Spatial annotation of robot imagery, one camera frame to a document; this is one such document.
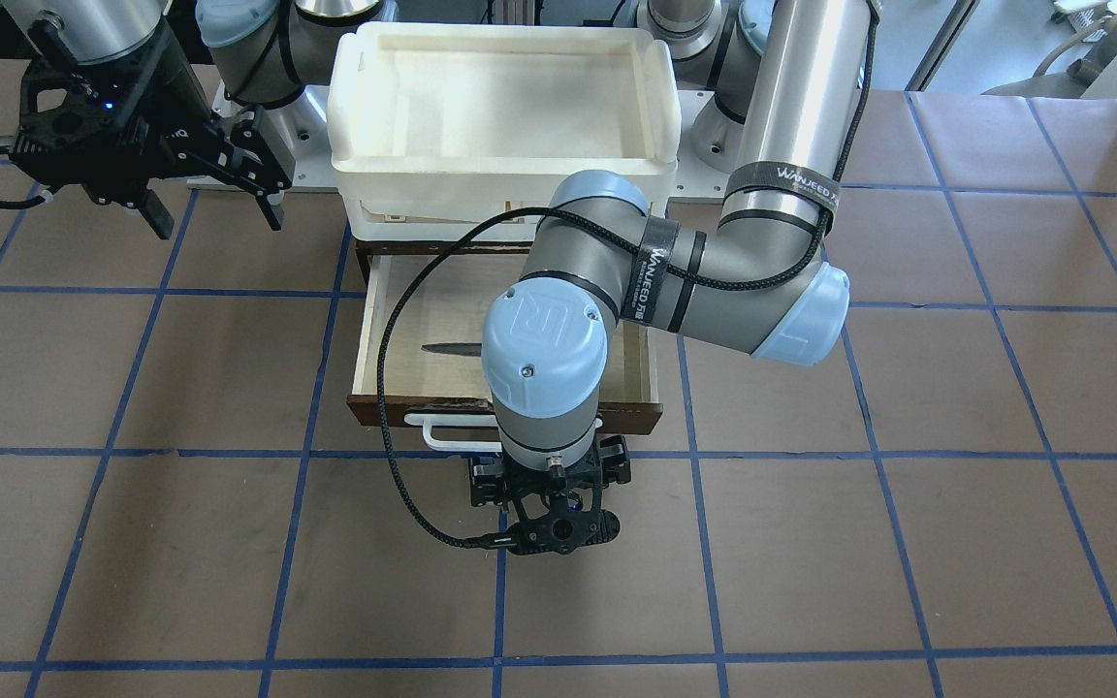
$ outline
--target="wooden drawer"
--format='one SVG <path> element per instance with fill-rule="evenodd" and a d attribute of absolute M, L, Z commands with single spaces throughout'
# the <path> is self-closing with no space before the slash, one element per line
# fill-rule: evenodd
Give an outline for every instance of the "wooden drawer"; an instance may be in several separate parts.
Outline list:
<path fill-rule="evenodd" d="M 480 358 L 422 352 L 424 344 L 481 341 L 490 302 L 518 279 L 524 255 L 460 255 L 443 261 L 394 324 L 385 361 L 386 420 L 391 426 L 413 412 L 491 414 L 489 386 Z M 360 327 L 356 375 L 347 407 L 364 426 L 378 426 L 378 348 L 382 327 L 400 295 L 431 257 L 372 257 L 364 323 Z M 621 323 L 602 379 L 602 432 L 649 433 L 661 415 L 657 366 L 646 327 Z"/>

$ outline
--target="tiled surface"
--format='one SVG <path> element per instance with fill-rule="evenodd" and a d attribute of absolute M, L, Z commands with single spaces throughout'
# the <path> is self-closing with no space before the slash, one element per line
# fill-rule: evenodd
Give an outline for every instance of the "tiled surface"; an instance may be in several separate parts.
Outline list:
<path fill-rule="evenodd" d="M 941 667 L 951 698 L 1117 698 L 1117 658 L 949 659 Z"/>
<path fill-rule="evenodd" d="M 76 190 L 0 212 L 0 695 L 1117 695 L 1117 160 L 1072 151 L 1117 157 L 1117 109 L 870 105 L 843 342 L 656 333 L 623 533 L 567 557 L 399 503 L 333 195 L 271 233 L 166 185 L 172 242 Z M 435 522 L 496 529 L 399 441 Z"/>

